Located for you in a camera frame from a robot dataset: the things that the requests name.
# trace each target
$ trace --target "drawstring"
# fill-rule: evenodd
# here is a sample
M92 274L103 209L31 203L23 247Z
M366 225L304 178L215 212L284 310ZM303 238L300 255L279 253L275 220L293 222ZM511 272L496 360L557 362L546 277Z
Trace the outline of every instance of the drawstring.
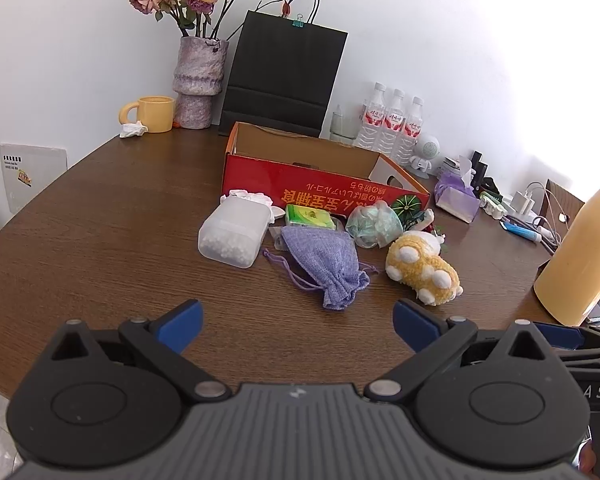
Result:
M284 256L271 254L268 249L264 249L262 251L262 255L270 262L280 264L281 266L285 267L286 273L289 275L289 278L292 282L294 282L294 285L300 290L306 290L307 292L311 292L313 290L324 290L321 286L309 283L307 280L301 278L295 272L293 272L289 267L288 261Z
M365 262L359 262L360 270L364 270L365 272L375 272L376 274L380 273L380 270L371 264L366 264Z

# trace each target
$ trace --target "green package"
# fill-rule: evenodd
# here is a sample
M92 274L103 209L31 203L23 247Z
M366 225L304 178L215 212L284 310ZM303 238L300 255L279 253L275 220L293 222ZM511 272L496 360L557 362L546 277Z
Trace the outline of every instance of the green package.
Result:
M334 224L328 211L302 205L287 204L285 221L286 225L324 227L334 231L336 229L336 224Z

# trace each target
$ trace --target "yellow plush toy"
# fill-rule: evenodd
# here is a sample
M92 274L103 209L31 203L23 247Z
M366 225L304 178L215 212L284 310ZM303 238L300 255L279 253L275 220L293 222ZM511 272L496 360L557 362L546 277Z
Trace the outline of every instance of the yellow plush toy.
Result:
M407 231L389 248L386 273L409 285L425 305L439 305L462 294L456 270L440 258L440 242L431 233Z

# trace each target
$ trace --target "flower vase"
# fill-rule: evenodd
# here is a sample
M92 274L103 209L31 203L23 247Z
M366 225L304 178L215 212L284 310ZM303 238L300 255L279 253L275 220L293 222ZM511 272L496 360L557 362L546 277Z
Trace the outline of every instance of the flower vase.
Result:
M173 90L178 93L173 121L183 128L211 126L214 95L222 91L228 41L189 36L181 38Z

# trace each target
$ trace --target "screw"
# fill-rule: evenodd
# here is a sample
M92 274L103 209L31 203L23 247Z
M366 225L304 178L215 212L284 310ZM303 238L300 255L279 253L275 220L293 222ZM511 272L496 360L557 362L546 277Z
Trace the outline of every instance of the screw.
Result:
M220 397L226 391L226 386L218 381L202 381L193 389L197 396L213 399Z
M400 393L402 387L391 379L378 379L369 385L372 393L381 397L392 397Z

